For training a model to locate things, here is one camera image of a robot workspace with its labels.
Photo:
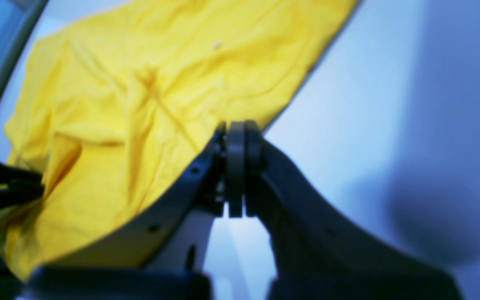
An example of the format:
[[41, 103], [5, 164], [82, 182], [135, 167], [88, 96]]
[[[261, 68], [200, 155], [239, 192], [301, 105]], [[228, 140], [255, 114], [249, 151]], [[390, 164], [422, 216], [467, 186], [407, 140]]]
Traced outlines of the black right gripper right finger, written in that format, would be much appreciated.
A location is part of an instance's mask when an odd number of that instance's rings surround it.
[[270, 300], [460, 300], [454, 280], [368, 234], [317, 192], [295, 164], [245, 123], [248, 216], [270, 235]]

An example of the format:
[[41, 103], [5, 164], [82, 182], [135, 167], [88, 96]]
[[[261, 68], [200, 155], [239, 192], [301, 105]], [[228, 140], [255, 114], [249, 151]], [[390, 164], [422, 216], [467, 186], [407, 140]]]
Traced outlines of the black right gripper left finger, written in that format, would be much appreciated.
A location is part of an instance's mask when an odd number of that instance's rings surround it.
[[225, 128], [175, 183], [133, 220], [39, 267], [29, 300], [212, 300], [202, 273], [215, 218], [223, 215]]

